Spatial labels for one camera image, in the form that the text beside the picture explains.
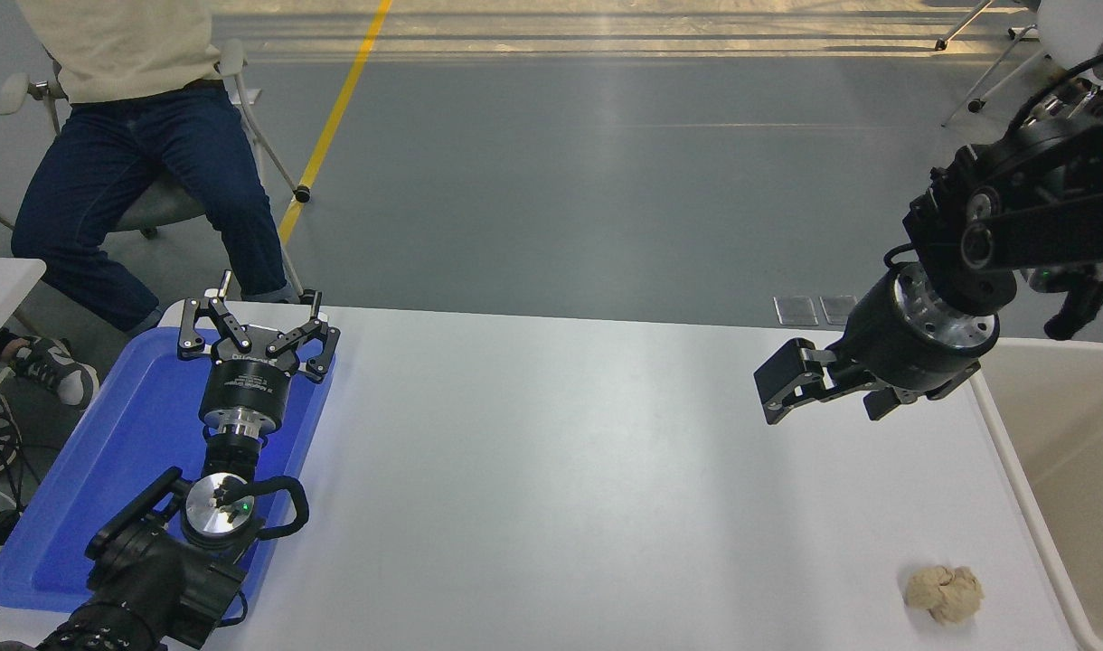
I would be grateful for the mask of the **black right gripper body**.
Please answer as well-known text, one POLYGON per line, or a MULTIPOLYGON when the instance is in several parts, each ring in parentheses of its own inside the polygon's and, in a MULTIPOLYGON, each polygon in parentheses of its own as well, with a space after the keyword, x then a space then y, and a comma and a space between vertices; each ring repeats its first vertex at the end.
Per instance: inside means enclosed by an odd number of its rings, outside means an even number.
POLYGON ((901 401, 945 397, 979 370, 983 318, 940 299, 925 276, 884 276, 832 345, 832 378, 892 387, 901 401))

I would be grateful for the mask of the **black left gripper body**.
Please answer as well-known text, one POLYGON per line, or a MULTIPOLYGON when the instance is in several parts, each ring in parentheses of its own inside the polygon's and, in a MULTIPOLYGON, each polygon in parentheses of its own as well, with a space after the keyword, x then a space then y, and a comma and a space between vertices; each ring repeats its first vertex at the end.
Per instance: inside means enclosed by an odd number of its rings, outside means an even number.
POLYGON ((232 337, 223 337, 212 348, 212 369, 199 407, 199 418, 216 423, 231 410, 254 410, 269 423, 286 419, 290 384, 298 357, 286 351, 268 357, 267 349, 280 331, 263 326, 246 326, 253 344, 242 352, 232 337))

